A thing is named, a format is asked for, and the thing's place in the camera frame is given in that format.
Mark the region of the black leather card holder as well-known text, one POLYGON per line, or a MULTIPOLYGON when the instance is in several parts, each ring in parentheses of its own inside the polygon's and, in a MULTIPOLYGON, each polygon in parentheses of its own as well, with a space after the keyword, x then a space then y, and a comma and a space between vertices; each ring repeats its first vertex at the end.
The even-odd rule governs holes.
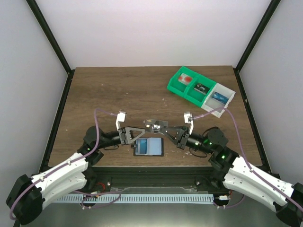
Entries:
POLYGON ((131 144, 131 148, 134 150, 134 156, 148 156, 148 157, 162 157, 164 156, 164 139, 163 138, 141 138, 147 139, 147 154, 146 155, 137 155, 136 147, 137 140, 131 144))

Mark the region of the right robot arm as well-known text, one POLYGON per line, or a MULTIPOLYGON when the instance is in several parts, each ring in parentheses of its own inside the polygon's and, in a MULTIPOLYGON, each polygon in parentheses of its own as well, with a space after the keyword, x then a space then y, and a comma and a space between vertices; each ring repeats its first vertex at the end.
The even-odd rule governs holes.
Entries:
POLYGON ((214 168, 213 186, 240 192, 260 202, 288 226, 301 225, 303 185, 285 182, 249 163, 244 156, 227 147, 228 140, 218 127, 212 127, 202 135, 185 126, 164 128, 161 133, 178 148, 188 147, 211 155, 208 161, 214 168))

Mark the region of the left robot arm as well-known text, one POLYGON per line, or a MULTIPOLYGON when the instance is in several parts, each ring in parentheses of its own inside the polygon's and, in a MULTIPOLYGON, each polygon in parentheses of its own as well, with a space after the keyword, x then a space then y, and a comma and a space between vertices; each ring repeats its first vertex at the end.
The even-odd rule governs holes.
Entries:
POLYGON ((35 220, 50 203, 73 191, 89 191, 96 182, 92 170, 102 157, 101 148, 128 145, 145 133, 143 128, 123 127, 104 133, 90 127, 82 146, 67 160, 36 175, 20 176, 14 183, 6 204, 10 218, 26 225, 35 220))

